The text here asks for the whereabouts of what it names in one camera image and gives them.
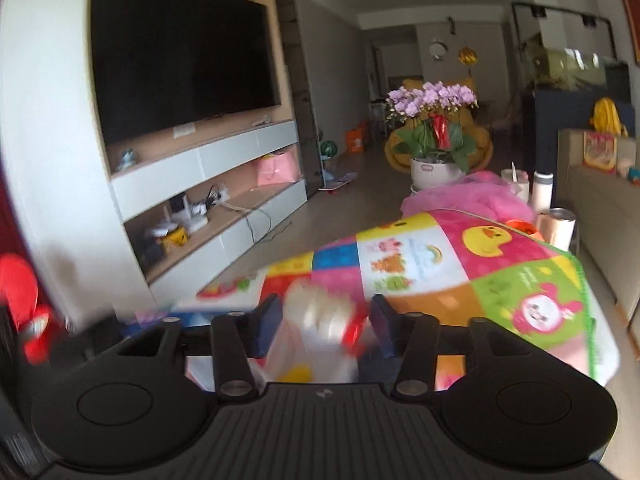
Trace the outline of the yellow plush backpack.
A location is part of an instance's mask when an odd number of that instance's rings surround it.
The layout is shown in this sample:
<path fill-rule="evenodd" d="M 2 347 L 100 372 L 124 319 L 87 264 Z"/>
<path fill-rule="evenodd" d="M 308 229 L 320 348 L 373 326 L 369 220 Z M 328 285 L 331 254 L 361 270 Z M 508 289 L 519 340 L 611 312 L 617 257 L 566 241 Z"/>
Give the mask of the yellow plush backpack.
<path fill-rule="evenodd" d="M 628 131 L 618 114 L 614 101 L 610 98 L 601 98 L 593 105 L 590 125 L 594 131 L 612 136 L 628 136 Z"/>

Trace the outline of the cream bottle shaped toy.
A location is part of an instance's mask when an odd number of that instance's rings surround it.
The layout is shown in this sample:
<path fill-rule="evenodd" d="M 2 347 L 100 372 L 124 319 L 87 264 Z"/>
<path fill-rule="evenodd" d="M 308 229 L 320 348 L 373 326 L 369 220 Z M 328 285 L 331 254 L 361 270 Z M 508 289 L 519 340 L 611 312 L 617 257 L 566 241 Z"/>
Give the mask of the cream bottle shaped toy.
<path fill-rule="evenodd" d="M 346 292 L 329 292 L 306 280 L 285 292 L 282 322 L 262 362 L 266 382 L 356 382 L 359 339 L 367 309 Z"/>

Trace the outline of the pink paper gift bag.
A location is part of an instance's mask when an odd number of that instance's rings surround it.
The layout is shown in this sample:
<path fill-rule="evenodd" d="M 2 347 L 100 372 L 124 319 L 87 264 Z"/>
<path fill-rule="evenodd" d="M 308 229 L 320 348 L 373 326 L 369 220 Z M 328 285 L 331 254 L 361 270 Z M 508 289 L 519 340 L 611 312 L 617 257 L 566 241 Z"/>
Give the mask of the pink paper gift bag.
<path fill-rule="evenodd" d="M 258 186 L 290 184 L 299 179 L 299 163 L 292 151 L 268 154 L 257 161 Z"/>

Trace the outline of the glass fish tank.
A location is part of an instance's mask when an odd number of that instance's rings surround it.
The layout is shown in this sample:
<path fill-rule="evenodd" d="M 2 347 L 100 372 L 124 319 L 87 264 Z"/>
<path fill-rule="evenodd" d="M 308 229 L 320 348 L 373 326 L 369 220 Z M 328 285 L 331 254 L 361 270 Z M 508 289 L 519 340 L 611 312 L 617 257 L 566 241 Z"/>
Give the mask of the glass fish tank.
<path fill-rule="evenodd" d="M 612 24 L 589 12 L 515 1 L 514 47 L 526 89 L 597 92 L 628 101 L 628 64 L 618 58 Z"/>

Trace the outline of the pink fluffy blanket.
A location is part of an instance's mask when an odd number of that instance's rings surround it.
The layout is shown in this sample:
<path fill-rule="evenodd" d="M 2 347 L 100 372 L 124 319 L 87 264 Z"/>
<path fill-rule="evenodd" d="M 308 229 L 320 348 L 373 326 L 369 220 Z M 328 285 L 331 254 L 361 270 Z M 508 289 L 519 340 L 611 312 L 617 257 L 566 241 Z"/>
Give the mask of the pink fluffy blanket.
<path fill-rule="evenodd" d="M 533 223 L 535 213 L 515 194 L 515 185 L 490 171 L 474 172 L 459 182 L 432 186 L 404 199 L 400 211 L 404 218 L 439 209 L 455 209 L 505 222 Z"/>

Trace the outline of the beige sofa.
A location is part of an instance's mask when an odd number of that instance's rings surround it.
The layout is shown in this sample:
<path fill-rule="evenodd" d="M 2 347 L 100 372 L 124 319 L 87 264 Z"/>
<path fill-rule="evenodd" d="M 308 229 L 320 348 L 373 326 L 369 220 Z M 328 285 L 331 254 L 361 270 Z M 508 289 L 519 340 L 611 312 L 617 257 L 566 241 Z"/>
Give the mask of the beige sofa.
<path fill-rule="evenodd" d="M 622 309 L 628 330 L 639 329 L 639 188 L 582 163 L 578 129 L 558 133 L 555 201 L 577 216 L 587 248 Z"/>

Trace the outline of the white thermos cup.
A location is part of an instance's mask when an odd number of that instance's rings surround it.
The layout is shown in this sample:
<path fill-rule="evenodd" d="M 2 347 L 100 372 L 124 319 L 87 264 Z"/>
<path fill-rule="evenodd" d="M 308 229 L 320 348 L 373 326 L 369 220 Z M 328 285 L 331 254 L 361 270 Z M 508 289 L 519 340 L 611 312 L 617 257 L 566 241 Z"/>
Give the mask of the white thermos cup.
<path fill-rule="evenodd" d="M 547 211 L 551 207 L 553 193 L 553 174 L 535 171 L 533 177 L 532 194 L 529 205 L 536 214 Z"/>

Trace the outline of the colourful cartoon play mat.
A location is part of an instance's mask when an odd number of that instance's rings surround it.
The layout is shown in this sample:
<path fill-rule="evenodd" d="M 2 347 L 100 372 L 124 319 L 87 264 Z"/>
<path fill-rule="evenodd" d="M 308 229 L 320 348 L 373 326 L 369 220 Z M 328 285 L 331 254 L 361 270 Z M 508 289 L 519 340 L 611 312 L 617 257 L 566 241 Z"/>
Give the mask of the colourful cartoon play mat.
<path fill-rule="evenodd" d="M 510 226 L 452 209 L 421 212 L 210 285 L 192 298 L 134 314 L 202 325 L 248 311 L 297 280 L 346 292 L 367 309 L 375 295 L 399 312 L 462 326 L 484 316 L 606 385 L 620 368 L 612 330 L 579 260 Z"/>

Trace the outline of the purple orchid flower pot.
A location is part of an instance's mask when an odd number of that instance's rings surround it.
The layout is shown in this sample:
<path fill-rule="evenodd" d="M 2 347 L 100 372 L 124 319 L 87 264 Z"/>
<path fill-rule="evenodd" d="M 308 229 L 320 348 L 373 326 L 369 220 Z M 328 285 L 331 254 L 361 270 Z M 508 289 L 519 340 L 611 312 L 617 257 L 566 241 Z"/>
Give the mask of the purple orchid flower pot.
<path fill-rule="evenodd" d="M 386 153 L 397 165 L 408 164 L 416 191 L 458 182 L 469 173 L 476 142 L 460 115 L 476 104 L 475 91 L 458 82 L 418 81 L 388 92 L 387 117 L 400 128 L 390 135 Z"/>

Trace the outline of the white tv wall cabinet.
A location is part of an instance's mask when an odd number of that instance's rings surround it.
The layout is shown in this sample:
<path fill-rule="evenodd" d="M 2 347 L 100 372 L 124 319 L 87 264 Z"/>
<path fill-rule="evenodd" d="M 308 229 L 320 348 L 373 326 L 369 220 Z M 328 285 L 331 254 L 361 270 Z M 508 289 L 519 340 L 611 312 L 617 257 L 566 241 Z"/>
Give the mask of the white tv wall cabinet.
<path fill-rule="evenodd" d="M 299 140 L 284 62 L 276 0 L 254 1 L 266 10 L 279 105 L 190 125 L 176 139 L 171 131 L 150 133 L 132 146 L 134 168 L 111 176 L 111 191 L 124 229 L 140 224 L 181 192 L 201 196 L 227 183 L 232 208 L 215 207 L 209 222 L 148 272 L 134 270 L 131 299 L 138 307 L 163 307 L 196 294 L 252 248 L 262 233 L 291 217 L 307 200 L 305 181 L 260 186 L 259 157 L 277 151 L 297 154 Z"/>

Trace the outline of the red cartoon gift bag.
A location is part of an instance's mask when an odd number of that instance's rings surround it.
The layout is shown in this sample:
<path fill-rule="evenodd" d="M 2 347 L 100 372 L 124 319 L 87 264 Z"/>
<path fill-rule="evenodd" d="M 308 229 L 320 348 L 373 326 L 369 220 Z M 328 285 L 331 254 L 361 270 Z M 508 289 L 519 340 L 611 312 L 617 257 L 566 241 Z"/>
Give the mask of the red cartoon gift bag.
<path fill-rule="evenodd" d="M 582 133 L 582 164 L 612 174 L 617 166 L 618 136 L 609 133 Z"/>

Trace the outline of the black television screen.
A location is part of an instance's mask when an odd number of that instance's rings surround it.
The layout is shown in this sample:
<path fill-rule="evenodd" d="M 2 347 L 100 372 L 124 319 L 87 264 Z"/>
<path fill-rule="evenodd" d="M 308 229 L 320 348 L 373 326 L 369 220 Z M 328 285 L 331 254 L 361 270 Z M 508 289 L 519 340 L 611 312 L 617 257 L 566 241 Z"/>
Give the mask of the black television screen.
<path fill-rule="evenodd" d="M 106 144 L 280 104 L 268 13 L 248 0 L 91 0 Z"/>

